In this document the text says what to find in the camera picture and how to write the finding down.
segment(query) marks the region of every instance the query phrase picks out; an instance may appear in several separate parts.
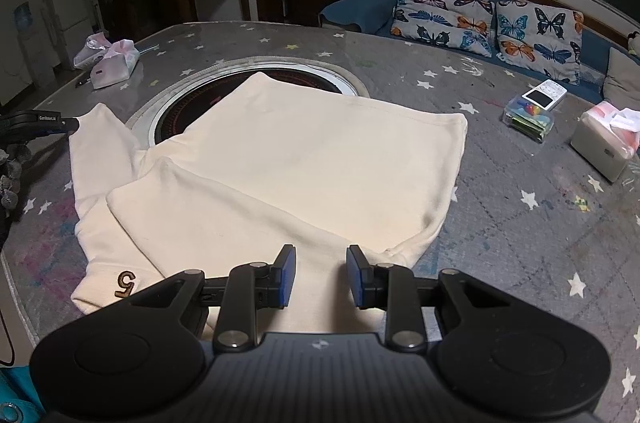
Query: device screen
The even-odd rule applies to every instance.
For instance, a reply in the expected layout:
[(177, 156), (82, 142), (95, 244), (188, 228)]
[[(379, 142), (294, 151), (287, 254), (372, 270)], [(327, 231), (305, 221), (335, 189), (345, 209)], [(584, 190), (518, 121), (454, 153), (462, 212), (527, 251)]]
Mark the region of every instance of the device screen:
[(546, 94), (542, 94), (539, 90), (532, 90), (528, 92), (526, 98), (532, 99), (535, 101), (540, 107), (546, 107), (549, 103), (553, 101), (552, 98), (549, 98)]

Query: folded garment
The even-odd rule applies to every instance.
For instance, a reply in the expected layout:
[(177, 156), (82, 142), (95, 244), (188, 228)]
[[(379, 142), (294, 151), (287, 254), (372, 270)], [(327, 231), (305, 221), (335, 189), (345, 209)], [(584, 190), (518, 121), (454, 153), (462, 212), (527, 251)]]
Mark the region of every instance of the folded garment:
[(280, 331), (376, 327), (380, 313), (351, 302), (345, 249), (414, 265), (444, 222), (466, 135), (461, 114), (263, 73), (146, 151), (102, 104), (79, 120), (70, 150), (88, 266), (76, 305), (95, 310), (182, 269), (228, 275), (293, 244), (290, 305), (258, 318)]

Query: white rim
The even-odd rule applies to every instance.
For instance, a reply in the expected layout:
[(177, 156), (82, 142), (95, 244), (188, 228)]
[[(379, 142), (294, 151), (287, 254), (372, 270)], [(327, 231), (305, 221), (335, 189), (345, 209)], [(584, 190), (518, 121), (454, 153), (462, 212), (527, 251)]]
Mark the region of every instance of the white rim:
[[(151, 106), (149, 106), (148, 109), (146, 109), (130, 126), (133, 134), (139, 140), (146, 138), (149, 147), (154, 146), (156, 144), (156, 128), (158, 127), (158, 122), (160, 121), (162, 114), (164, 114), (165, 111), (176, 101), (182, 98), (182, 96), (206, 85), (207, 83), (224, 78), (225, 76), (254, 69), (256, 71), (261, 69), (292, 69), (299, 70), (301, 72), (308, 72), (332, 83), (338, 88), (341, 94), (346, 96), (358, 96), (358, 92), (350, 82), (341, 77), (337, 72), (324, 67), (275, 60), (272, 62), (265, 61), (236, 64), (217, 70), (213, 74), (204, 74), (195, 80), (191, 80), (189, 78), (189, 81), (184, 82), (184, 86), (179, 86), (178, 84), (177, 88), (174, 87), (173, 89), (166, 89), (165, 92), (169, 91), (166, 97), (157, 100), (155, 99), (154, 103), (151, 104)], [(149, 117), (152, 117), (150, 124), (148, 123)]]

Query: sofa armrest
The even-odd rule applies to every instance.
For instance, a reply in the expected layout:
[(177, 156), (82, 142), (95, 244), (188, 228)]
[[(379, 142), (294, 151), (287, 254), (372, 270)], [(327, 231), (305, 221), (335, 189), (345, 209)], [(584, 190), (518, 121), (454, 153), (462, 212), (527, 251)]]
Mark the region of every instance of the sofa armrest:
[(395, 4), (394, 0), (339, 0), (320, 12), (320, 25), (356, 26), (359, 32), (372, 35), (389, 19)]

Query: blue sofa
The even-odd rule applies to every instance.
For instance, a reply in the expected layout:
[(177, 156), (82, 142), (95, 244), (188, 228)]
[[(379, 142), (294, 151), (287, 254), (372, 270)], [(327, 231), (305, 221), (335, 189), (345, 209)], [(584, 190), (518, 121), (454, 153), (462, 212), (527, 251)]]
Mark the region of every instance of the blue sofa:
[[(393, 38), (398, 40), (399, 37), (393, 36), (390, 32), (393, 22), (393, 10), (397, 0), (341, 0), (335, 2), (322, 10), (320, 13), (320, 21), (324, 26), (330, 24), (333, 26), (343, 27), (350, 30), (356, 30), (363, 33), (373, 34), (379, 37)], [(492, 29), (495, 30), (495, 15)], [(580, 72), (580, 80), (578, 85), (570, 83), (558, 82), (564, 86), (570, 93), (579, 96), (591, 103), (600, 103), (602, 97), (602, 84), (604, 83), (604, 75), (607, 74), (607, 66), (609, 65), (609, 48), (615, 48), (626, 56), (634, 58), (628, 54), (627, 50), (609, 39), (600, 36), (588, 28), (582, 30), (582, 70)], [(465, 56), (472, 56), (482, 60), (483, 62), (491, 62), (496, 66), (504, 69), (515, 70), (531, 78), (544, 81), (547, 77), (540, 72), (515, 67), (501, 61), (498, 57), (498, 50), (493, 48), (493, 56), (487, 59), (474, 53), (467, 51), (459, 51), (458, 53)]]

